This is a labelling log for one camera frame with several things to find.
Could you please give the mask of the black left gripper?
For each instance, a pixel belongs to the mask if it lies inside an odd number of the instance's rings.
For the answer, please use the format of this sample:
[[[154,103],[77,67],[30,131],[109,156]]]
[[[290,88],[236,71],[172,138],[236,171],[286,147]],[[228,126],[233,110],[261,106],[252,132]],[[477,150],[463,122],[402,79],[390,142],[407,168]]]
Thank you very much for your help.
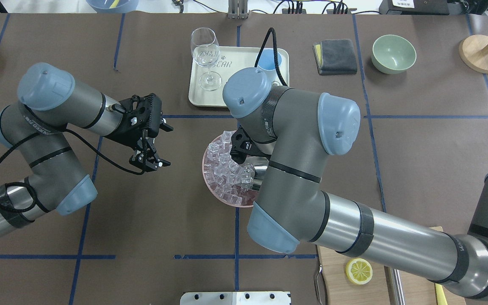
[[[135,150],[128,161],[129,164],[142,172],[146,172],[146,169],[171,166],[170,161],[159,157],[152,141],[142,144],[141,140],[144,136],[154,139],[159,134],[159,129],[166,132],[174,130],[163,118],[161,99],[156,94],[151,93],[144,97],[133,95],[109,106],[108,110],[120,113],[121,120],[107,138]]]

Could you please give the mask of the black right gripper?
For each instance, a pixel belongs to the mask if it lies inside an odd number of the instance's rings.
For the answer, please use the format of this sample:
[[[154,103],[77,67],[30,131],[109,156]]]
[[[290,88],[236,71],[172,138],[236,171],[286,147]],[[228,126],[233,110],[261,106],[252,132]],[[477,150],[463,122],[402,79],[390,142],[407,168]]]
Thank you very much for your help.
[[[237,164],[244,164],[248,156],[266,157],[266,154],[251,140],[243,127],[238,127],[235,133],[233,133],[229,154]]]

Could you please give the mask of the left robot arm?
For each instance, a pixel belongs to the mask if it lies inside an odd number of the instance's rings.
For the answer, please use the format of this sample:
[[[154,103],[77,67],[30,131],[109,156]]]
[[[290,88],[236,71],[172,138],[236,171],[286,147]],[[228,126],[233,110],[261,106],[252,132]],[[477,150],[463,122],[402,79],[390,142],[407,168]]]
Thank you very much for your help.
[[[0,164],[19,150],[32,174],[0,186],[0,237],[26,227],[50,211],[73,213],[97,197],[65,133],[72,124],[130,147],[129,159],[142,175],[170,166],[154,146],[159,131],[172,131],[155,94],[120,102],[47,63],[33,64],[17,88],[18,101],[0,112],[0,143],[7,147]]]

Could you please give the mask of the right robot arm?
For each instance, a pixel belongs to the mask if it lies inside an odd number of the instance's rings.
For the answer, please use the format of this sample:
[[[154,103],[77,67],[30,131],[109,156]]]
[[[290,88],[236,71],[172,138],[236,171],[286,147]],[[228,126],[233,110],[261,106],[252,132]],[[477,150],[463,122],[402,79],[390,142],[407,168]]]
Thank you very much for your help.
[[[273,86],[259,68],[223,100],[269,157],[247,226],[271,251],[361,257],[488,301],[488,119],[380,119],[350,99]]]

